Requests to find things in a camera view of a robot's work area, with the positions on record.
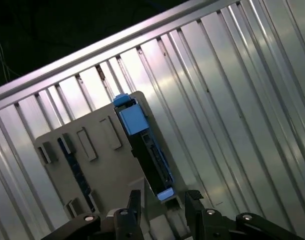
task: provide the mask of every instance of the bolt head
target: bolt head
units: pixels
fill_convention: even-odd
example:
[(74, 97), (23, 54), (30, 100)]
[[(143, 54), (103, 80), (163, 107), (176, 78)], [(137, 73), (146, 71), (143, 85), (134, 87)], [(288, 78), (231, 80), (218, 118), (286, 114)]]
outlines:
[(208, 210), (207, 210), (207, 213), (208, 213), (209, 215), (214, 215), (214, 214), (215, 214), (215, 210), (208, 209)]
[(243, 215), (242, 216), (243, 217), (243, 219), (245, 219), (245, 220), (251, 220), (253, 217), (252, 216), (250, 216), (250, 215)]

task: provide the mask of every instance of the rectangular cutout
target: rectangular cutout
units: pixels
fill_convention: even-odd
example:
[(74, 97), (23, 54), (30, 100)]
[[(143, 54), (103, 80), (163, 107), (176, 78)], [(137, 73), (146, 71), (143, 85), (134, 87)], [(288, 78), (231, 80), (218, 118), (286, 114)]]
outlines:
[(118, 138), (110, 117), (107, 116), (99, 122), (111, 149), (116, 150), (120, 148), (122, 143)]
[(72, 154), (76, 152), (73, 142), (70, 139), (68, 133), (62, 134), (61, 141), (68, 154)]
[(41, 147), (38, 147), (38, 152), (41, 156), (41, 159), (42, 159), (43, 163), (44, 164), (50, 164), (49, 158), (46, 156), (46, 154), (44, 153), (44, 151)]
[(95, 148), (89, 138), (89, 135), (84, 127), (80, 131), (77, 132), (79, 141), (82, 145), (84, 152), (87, 155), (89, 161), (92, 161), (98, 157)]
[(78, 198), (70, 200), (65, 206), (64, 210), (69, 218), (73, 219), (80, 214), (83, 214), (84, 211), (78, 201)]
[(94, 190), (92, 190), (89, 193), (89, 198), (90, 198), (90, 201), (91, 201), (92, 205), (94, 206), (96, 212), (98, 212), (99, 214), (102, 214), (104, 211), (104, 207), (101, 204), (99, 196), (97, 195), (97, 193)]

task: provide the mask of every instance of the blue tab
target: blue tab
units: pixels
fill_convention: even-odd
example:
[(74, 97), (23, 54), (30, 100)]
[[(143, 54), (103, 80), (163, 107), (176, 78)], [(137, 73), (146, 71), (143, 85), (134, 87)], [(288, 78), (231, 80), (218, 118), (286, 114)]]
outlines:
[(158, 193), (157, 198), (160, 201), (163, 201), (163, 200), (166, 200), (166, 199), (170, 198), (173, 195), (174, 195), (174, 190), (173, 190), (172, 187), (170, 187), (167, 190), (162, 191), (161, 193)]
[(127, 103), (131, 100), (131, 97), (127, 93), (122, 93), (117, 95), (113, 100), (113, 105), (115, 107), (119, 107), (123, 105), (124, 103)]
[(119, 112), (129, 135), (148, 129), (149, 125), (139, 104), (132, 105)]

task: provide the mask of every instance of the metal screw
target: metal screw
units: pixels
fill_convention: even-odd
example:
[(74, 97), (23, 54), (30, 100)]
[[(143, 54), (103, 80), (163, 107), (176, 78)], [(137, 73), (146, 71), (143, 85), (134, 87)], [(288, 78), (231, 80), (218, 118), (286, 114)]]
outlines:
[(246, 220), (251, 220), (253, 217), (252, 216), (250, 216), (250, 215), (243, 215), (242, 216), (244, 219), (246, 219)]
[(209, 215), (213, 215), (213, 214), (215, 214), (215, 211), (212, 210), (212, 209), (209, 209), (209, 210), (207, 210), (207, 213), (208, 213)]
[(93, 217), (93, 216), (86, 216), (86, 217), (84, 218), (84, 220), (85, 220), (85, 221), (92, 221), (92, 220), (94, 220), (94, 217)]

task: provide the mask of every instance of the metal sheet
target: metal sheet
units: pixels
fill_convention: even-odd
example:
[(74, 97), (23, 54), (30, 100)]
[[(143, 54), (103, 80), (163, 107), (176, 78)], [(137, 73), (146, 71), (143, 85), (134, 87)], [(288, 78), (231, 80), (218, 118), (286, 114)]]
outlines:
[(83, 71), (79, 75), (96, 109), (111, 102), (95, 67)]
[(68, 219), (15, 106), (0, 111), (0, 125), (1, 123), (0, 127), (9, 147), (16, 161), (22, 166), (26, 181), (30, 181), (30, 187), (36, 193), (34, 197), (41, 202), (47, 213), (47, 216), (43, 217), (49, 217), (52, 225), (58, 228)]
[(0, 181), (0, 224), (10, 240), (30, 240), (20, 218), (18, 217), (7, 192)]
[(283, 214), (287, 214), (286, 219), (292, 225), (290, 229), (296, 229), (303, 236), (305, 235), (305, 218), (302, 216), (305, 213), (284, 166), (284, 155), (280, 155), (278, 152), (280, 145), (271, 137), (272, 126), (267, 122), (266, 113), (262, 112), (263, 106), (258, 101), (249, 73), (245, 71), (244, 62), (231, 43), (230, 33), (227, 32), (222, 15), (212, 13), (203, 17), (201, 21), (214, 48), (214, 54), (218, 57), (226, 75), (228, 89), (233, 92), (232, 100), (240, 108), (241, 117), (247, 122), (245, 128), (249, 130), (249, 139), (266, 174), (263, 176), (269, 181), (280, 209), (285, 211)]
[(3, 178), (4, 186), (10, 191), (8, 194), (15, 200), (18, 211), (20, 211), (33, 236), (41, 238), (49, 233), (50, 230), (42, 212), (1, 131), (0, 178)]
[(73, 119), (78, 119), (91, 112), (74, 76), (60, 82), (59, 86), (63, 94), (61, 97), (67, 104), (66, 108), (71, 110)]
[[(0, 88), (0, 196), (13, 217), (0, 226), (10, 239), (12, 221), (35, 235), (47, 216), (55, 228), (67, 220), (31, 141), (135, 90), (206, 206), (305, 238), (305, 0), (235, 2), (187, 2)], [(166, 222), (158, 238), (177, 234)]]
[(243, 115), (237, 108), (236, 101), (234, 102), (232, 99), (232, 91), (227, 86), (227, 77), (213, 52), (209, 39), (206, 38), (205, 32), (202, 31), (197, 22), (185, 25), (181, 29), (207, 84), (208, 91), (213, 97), (215, 107), (228, 131), (228, 137), (231, 138), (255, 196), (260, 203), (262, 213), (267, 218), (287, 228), (281, 209), (279, 207), (273, 208), (274, 213), (270, 209), (279, 204), (269, 180), (262, 177), (265, 176), (265, 171), (250, 139), (247, 123), (243, 120)]
[(116, 84), (116, 78), (115, 78), (115, 76), (113, 76), (114, 73), (111, 72), (109, 64), (106, 61), (101, 63), (100, 67), (105, 76), (105, 80), (112, 91), (113, 97), (116, 97), (117, 95), (119, 95), (121, 93), (121, 91), (119, 90), (119, 88)]
[(116, 78), (118, 79), (118, 82), (120, 84), (120, 87), (124, 93), (132, 93), (134, 91), (131, 91), (131, 86), (129, 83), (129, 76), (127, 75), (125, 69), (122, 69), (120, 61), (118, 62), (117, 58), (113, 57), (109, 59), (109, 64), (111, 66), (111, 69), (113, 70)]
[(70, 117), (68, 116), (67, 110), (64, 107), (64, 104), (59, 97), (57, 88), (55, 86), (51, 86), (45, 90), (49, 96), (50, 101), (53, 103), (53, 109), (55, 109), (58, 113), (58, 119), (60, 124), (67, 124), (71, 121)]
[(296, 144), (292, 144), (296, 142), (295, 136), (289, 124), (289, 116), (283, 111), (284, 106), (279, 101), (279, 96), (274, 91), (274, 86), (270, 82), (270, 80), (273, 80), (273, 77), (261, 62), (259, 49), (256, 48), (257, 46), (247, 30), (238, 7), (232, 5), (221, 12), (236, 43), (236, 47), (241, 53), (240, 56), (258, 93), (272, 130), (278, 140), (279, 147), (282, 148), (283, 156), (289, 167), (287, 169), (293, 174), (296, 182), (294, 188), (296, 190), (299, 188), (301, 193), (298, 194), (298, 197), (303, 198), (303, 206), (305, 207), (305, 159), (299, 147)]
[(36, 97), (39, 107), (49, 124), (50, 130), (59, 128), (64, 124), (64, 121), (59, 113), (59, 110), (49, 93), (49, 90), (40, 91)]
[(271, 19), (272, 27), (276, 31), (276, 37), (279, 38), (278, 41), (283, 46), (281, 50), (284, 51), (283, 54), (285, 55), (283, 57), (288, 63), (288, 68), (293, 69), (293, 81), (297, 84), (298, 91), (303, 93), (301, 98), (305, 104), (305, 47), (301, 44), (302, 36), (298, 36), (296, 33), (298, 29), (296, 25), (292, 24), (292, 16), (289, 16), (287, 12), (288, 6), (276, 4), (269, 0), (264, 1), (264, 6), (267, 9), (266, 15)]

